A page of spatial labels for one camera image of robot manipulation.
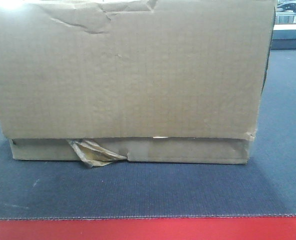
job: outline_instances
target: dented cardboard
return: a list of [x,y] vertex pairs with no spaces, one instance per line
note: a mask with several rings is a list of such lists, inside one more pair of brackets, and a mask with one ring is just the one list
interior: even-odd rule
[[273,0],[0,5],[3,133],[10,139],[252,141],[274,5]]

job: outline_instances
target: cardboard box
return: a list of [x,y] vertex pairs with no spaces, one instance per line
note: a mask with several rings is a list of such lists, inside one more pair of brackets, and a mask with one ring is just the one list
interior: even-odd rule
[[110,160],[109,148],[132,161],[246,163],[274,0],[5,3],[0,123],[15,158],[75,160],[69,142]]

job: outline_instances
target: box lid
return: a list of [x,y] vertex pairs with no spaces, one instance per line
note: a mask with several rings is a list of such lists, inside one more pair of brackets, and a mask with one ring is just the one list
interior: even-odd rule
[[273,0],[0,5],[3,132],[251,139],[273,9]]

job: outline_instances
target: gray carpet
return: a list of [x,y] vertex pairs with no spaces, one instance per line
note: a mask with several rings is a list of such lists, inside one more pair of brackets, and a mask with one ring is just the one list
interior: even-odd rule
[[0,129],[0,219],[296,215],[296,50],[272,51],[248,165],[13,160]]

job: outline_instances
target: red surface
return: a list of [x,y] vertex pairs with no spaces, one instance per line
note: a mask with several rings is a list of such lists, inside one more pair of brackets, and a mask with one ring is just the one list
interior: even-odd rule
[[0,240],[296,240],[296,217],[0,220]]

